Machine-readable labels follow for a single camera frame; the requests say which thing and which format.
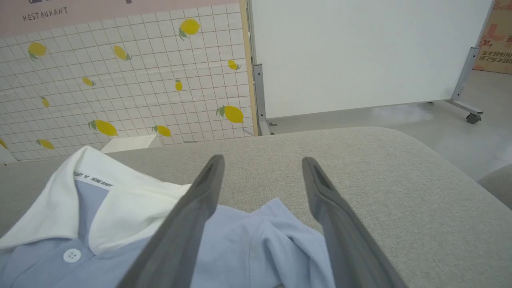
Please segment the metal frame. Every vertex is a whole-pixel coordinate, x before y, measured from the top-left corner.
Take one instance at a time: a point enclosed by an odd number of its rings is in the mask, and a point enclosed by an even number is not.
[[[271,135],[269,130],[269,123],[267,121],[267,117],[265,114],[265,92],[263,90],[263,67],[262,64],[258,63],[256,61],[256,44],[254,39],[254,21],[252,17],[252,0],[246,0],[247,1],[247,17],[248,17],[248,24],[249,24],[249,41],[250,41],[250,49],[251,49],[251,61],[252,61],[252,68],[253,68],[253,78],[254,78],[254,90],[255,90],[255,97],[256,97],[256,110],[257,110],[257,118],[258,118],[258,131],[260,132],[260,135]],[[455,86],[455,89],[452,93],[452,98],[449,100],[446,100],[449,104],[452,104],[458,108],[461,108],[465,111],[470,112],[471,114],[468,116],[470,117],[472,114],[477,117],[477,121],[481,120],[481,116],[483,114],[483,111],[472,107],[460,100],[462,91],[465,88],[467,79],[469,78],[469,75],[471,73],[471,70],[473,69],[476,61],[476,57],[478,53],[480,52],[480,38],[485,33],[485,27],[487,25],[487,21],[489,20],[490,14],[493,10],[494,1],[491,1],[491,4],[489,5],[489,10],[487,11],[487,16],[485,18],[484,25],[482,27],[482,30],[480,31],[480,34],[478,36],[478,39],[475,43],[474,47],[470,48],[470,51],[467,55],[466,62],[464,63],[464,66],[462,68],[462,71],[460,72],[459,80],[457,81],[457,84]]]
[[[478,47],[470,48],[470,52],[467,55],[466,62],[464,63],[464,67],[462,68],[462,72],[460,73],[459,81],[457,82],[457,85],[455,86],[455,90],[453,91],[452,98],[450,100],[447,100],[446,102],[448,102],[454,106],[457,106],[463,110],[466,110],[472,114],[482,115],[482,113],[483,113],[482,110],[472,107],[472,106],[460,101],[460,97],[461,97],[460,94],[462,94],[462,91],[464,91],[467,79],[470,76],[471,70],[475,66],[475,61],[476,61],[478,52],[480,52],[480,48],[478,48]]]
[[[254,91],[256,92],[256,112],[258,113],[258,132],[261,135],[270,135],[267,114],[265,114],[265,92],[263,90],[263,66],[253,65]]]
[[[271,135],[267,114],[265,113],[265,91],[263,90],[263,67],[256,61],[256,42],[254,38],[254,21],[252,19],[252,0],[247,0],[247,20],[249,24],[249,46],[251,49],[252,77],[254,78],[254,94],[256,97],[256,113],[258,133]]]
[[[479,47],[480,39],[482,38],[483,34],[485,33],[485,27],[487,26],[487,21],[489,20],[490,14],[493,11],[493,6],[494,6],[494,1],[491,1],[490,5],[489,5],[489,10],[487,11],[487,16],[485,17],[485,22],[482,26],[482,30],[480,30],[480,34],[478,35],[478,39],[475,43],[475,46],[470,48],[470,52],[467,55],[466,62],[464,63],[464,67],[462,67],[462,71],[460,72],[459,80],[457,81],[457,85],[455,86],[455,90],[453,91],[452,98],[450,100],[446,101],[446,102],[452,104],[453,106],[459,107],[463,110],[470,112],[473,115],[476,115],[478,121],[480,121],[482,119],[480,117],[480,115],[483,114],[483,111],[462,102],[460,100],[460,98],[461,98],[460,94],[462,94],[462,91],[464,91],[467,79],[470,76],[471,70],[475,66],[476,57],[478,56],[478,53],[480,52],[480,47]]]

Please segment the shirt sleeve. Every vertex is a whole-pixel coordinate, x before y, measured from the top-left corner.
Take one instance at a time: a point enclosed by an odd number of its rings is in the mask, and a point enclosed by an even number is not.
[[[11,258],[12,251],[12,249],[0,250],[0,286],[5,282],[5,268],[7,267],[7,262]]]

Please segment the yellow lemon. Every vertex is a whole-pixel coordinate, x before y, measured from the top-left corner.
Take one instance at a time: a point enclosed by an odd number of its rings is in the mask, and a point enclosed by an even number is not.
[[[4,146],[5,149],[9,149],[9,148],[7,148],[7,144],[5,143],[5,141],[3,141],[1,138],[0,138],[0,145]]]
[[[48,140],[38,139],[36,143],[40,146],[43,146],[46,149],[55,149],[55,147],[53,147],[53,144]]]
[[[41,99],[42,99],[42,104],[45,107],[48,107],[50,105],[50,103],[48,102],[48,99],[44,98],[43,96],[41,96]]]
[[[106,136],[118,136],[116,128],[102,120],[92,120],[89,124],[89,129],[94,129],[96,131],[100,131],[101,133],[105,134]]]
[[[228,60],[227,65],[233,70],[240,69],[240,65],[237,65],[237,63],[233,60]]]
[[[176,85],[174,85],[174,87],[176,91],[181,91],[181,89],[183,89],[183,83],[179,79],[176,79]]]
[[[160,135],[162,135],[162,136],[170,137],[170,130],[169,130],[169,128],[167,128],[165,126],[156,125],[153,127],[153,130],[155,132],[160,133]]]
[[[121,60],[130,60],[132,57],[127,54],[121,47],[114,45],[114,54]]]
[[[39,58],[37,58],[37,56],[41,57],[45,54],[46,54],[46,46],[44,46],[43,44],[41,44],[39,42],[33,42],[30,44],[29,56],[32,61],[36,62],[36,60],[34,60],[34,59],[39,59]]]
[[[82,77],[82,81],[85,83],[85,85],[88,85],[88,86],[94,86],[96,85],[96,83],[94,83],[94,81],[91,81],[89,78],[87,77]]]
[[[183,23],[181,23],[181,26],[180,26],[180,38],[182,40],[183,37],[185,38],[188,38],[187,34],[188,35],[194,35],[197,33],[197,31],[199,31],[199,28],[201,28],[201,25],[199,23],[197,23],[196,20],[194,19],[187,19],[185,21],[183,21]]]
[[[224,117],[226,114],[226,118],[233,123],[243,123],[244,122],[244,113],[237,107],[233,106],[222,106],[217,109],[216,114]]]

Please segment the white box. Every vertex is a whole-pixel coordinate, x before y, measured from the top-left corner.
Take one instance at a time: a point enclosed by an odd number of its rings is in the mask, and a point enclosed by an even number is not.
[[[126,150],[153,148],[162,146],[157,135],[147,135],[128,138],[116,138],[101,149],[103,153],[111,153]]]
[[[0,145],[0,163],[6,164],[6,163],[13,163],[18,162],[14,156],[12,156],[11,152],[9,150],[5,149],[2,145]]]

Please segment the shirt collar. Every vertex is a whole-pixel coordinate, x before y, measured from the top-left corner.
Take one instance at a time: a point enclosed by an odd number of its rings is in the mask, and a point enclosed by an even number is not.
[[[153,235],[190,187],[161,182],[86,146],[53,173],[29,210],[0,239],[0,249],[54,237],[77,239],[75,179],[109,190],[89,231],[95,254]]]

